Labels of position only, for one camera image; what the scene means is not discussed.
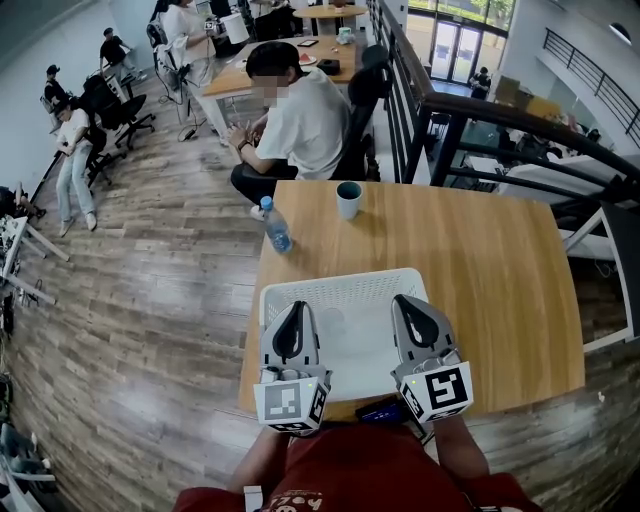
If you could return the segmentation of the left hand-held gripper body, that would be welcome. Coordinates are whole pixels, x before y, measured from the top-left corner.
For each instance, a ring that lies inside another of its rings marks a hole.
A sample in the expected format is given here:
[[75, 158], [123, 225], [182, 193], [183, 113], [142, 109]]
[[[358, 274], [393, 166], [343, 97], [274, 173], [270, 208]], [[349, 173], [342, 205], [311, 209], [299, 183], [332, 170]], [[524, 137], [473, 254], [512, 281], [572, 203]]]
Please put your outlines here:
[[254, 385], [257, 417], [260, 424], [281, 433], [311, 434], [323, 421], [331, 390], [332, 371], [323, 365], [309, 369], [261, 369]]

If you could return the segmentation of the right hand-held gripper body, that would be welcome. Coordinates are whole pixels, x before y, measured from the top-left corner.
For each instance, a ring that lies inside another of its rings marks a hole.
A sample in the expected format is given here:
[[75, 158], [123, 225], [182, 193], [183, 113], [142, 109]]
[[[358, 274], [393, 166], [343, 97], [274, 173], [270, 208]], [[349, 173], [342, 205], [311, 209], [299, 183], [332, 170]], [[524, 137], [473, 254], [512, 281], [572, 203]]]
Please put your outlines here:
[[470, 364], [457, 349], [422, 363], [401, 363], [391, 375], [419, 424], [459, 415], [474, 402]]

